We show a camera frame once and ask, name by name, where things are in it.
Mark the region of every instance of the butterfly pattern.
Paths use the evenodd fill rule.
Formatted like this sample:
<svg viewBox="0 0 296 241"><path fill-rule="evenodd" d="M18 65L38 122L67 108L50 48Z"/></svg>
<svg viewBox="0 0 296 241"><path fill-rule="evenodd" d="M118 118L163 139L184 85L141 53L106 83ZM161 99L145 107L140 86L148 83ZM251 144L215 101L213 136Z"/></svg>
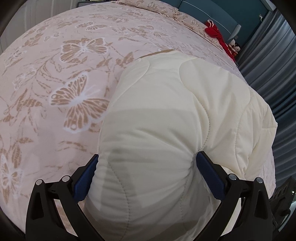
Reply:
<svg viewBox="0 0 296 241"><path fill-rule="evenodd" d="M89 21L87 23L79 24L76 26L77 28L86 28L86 31L93 31L98 30L99 28L105 28L107 25L94 25L92 21Z"/></svg>
<svg viewBox="0 0 296 241"><path fill-rule="evenodd" d="M13 53L10 54L8 59L5 61L6 66L12 66L14 63L20 60L20 57L26 53L27 51L21 51L21 47L17 47Z"/></svg>
<svg viewBox="0 0 296 241"><path fill-rule="evenodd" d="M91 123L101 120L102 113L107 109L108 100L90 97L94 93L88 94L89 90L85 88L87 79L87 73L82 73L76 80L54 91L49 98L52 106L69 107L64 121L66 131L77 133L89 129Z"/></svg>
<svg viewBox="0 0 296 241"><path fill-rule="evenodd" d="M105 44L103 38L82 38L81 40L64 41L64 43L61 53L62 62L71 62L85 52L105 54L108 50L107 47L103 46Z"/></svg>
<svg viewBox="0 0 296 241"><path fill-rule="evenodd" d="M15 163L8 161L8 156L5 153L0 154L0 180L1 188L5 198L5 202L8 202L9 195L17 199L20 193L20 184L23 176L23 171L19 168L15 168Z"/></svg>

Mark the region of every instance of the bolt head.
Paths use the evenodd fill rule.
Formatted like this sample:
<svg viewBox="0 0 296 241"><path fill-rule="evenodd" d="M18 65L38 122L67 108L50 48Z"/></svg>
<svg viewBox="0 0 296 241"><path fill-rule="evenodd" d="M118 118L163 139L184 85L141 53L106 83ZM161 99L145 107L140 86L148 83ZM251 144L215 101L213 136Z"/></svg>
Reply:
<svg viewBox="0 0 296 241"><path fill-rule="evenodd" d="M229 174L228 176L229 176L229 179L230 180L233 180L234 181L234 180L237 179L237 176L235 174L233 174L233 173L232 174Z"/></svg>
<svg viewBox="0 0 296 241"><path fill-rule="evenodd" d="M69 180L70 180L70 177L69 176L63 176L63 178L62 178L62 181L63 182L67 182Z"/></svg>
<svg viewBox="0 0 296 241"><path fill-rule="evenodd" d="M42 183L42 180L41 180L41 179L39 179L39 180L36 181L36 185L38 185L38 186L39 186L41 183Z"/></svg>
<svg viewBox="0 0 296 241"><path fill-rule="evenodd" d="M263 183L263 179L260 178L260 177L256 178L256 181L257 181L258 183Z"/></svg>

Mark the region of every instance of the pillow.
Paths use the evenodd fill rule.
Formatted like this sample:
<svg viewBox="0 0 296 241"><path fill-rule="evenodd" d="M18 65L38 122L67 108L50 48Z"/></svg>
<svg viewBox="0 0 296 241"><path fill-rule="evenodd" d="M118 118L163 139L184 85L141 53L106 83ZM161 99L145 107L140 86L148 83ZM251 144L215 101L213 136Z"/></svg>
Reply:
<svg viewBox="0 0 296 241"><path fill-rule="evenodd" d="M177 11L174 15L174 20L179 23L182 23L187 28L189 28L190 30L197 33L202 38L204 38L207 41L209 41L210 43L212 43L217 48L223 50L222 46L219 44L219 41L216 38L210 37L205 32L205 28L207 28L207 26L204 25L202 22L198 21L197 19L195 19L194 17L192 17L186 13Z"/></svg>
<svg viewBox="0 0 296 241"><path fill-rule="evenodd" d="M259 94L221 67L178 51L139 58L123 71L101 126L87 217L105 240L193 240L220 204L196 153L254 180L276 126Z"/></svg>
<svg viewBox="0 0 296 241"><path fill-rule="evenodd" d="M178 11L177 8L171 6L170 4L158 0L119 0L117 3L160 13L169 18L173 18L175 13Z"/></svg>

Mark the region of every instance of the bedsheet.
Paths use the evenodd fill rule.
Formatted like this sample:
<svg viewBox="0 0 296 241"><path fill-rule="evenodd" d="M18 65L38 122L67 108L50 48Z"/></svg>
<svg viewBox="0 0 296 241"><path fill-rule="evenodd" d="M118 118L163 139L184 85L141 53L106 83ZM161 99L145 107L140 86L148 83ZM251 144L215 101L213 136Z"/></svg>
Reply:
<svg viewBox="0 0 296 241"><path fill-rule="evenodd" d="M34 182L57 181L88 162L122 71L165 49L202 58L244 81L225 52L180 23L114 3L47 19L0 55L0 206L22 231ZM270 157L266 183L274 180L273 168Z"/></svg>

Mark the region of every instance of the gray curtain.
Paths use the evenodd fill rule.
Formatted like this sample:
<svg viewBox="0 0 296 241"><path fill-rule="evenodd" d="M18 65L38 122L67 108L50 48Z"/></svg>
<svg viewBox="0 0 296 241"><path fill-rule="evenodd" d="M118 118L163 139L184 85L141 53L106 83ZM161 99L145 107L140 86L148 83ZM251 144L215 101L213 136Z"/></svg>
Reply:
<svg viewBox="0 0 296 241"><path fill-rule="evenodd" d="M296 37L283 15L269 12L237 62L278 122L273 144L276 184L296 178Z"/></svg>

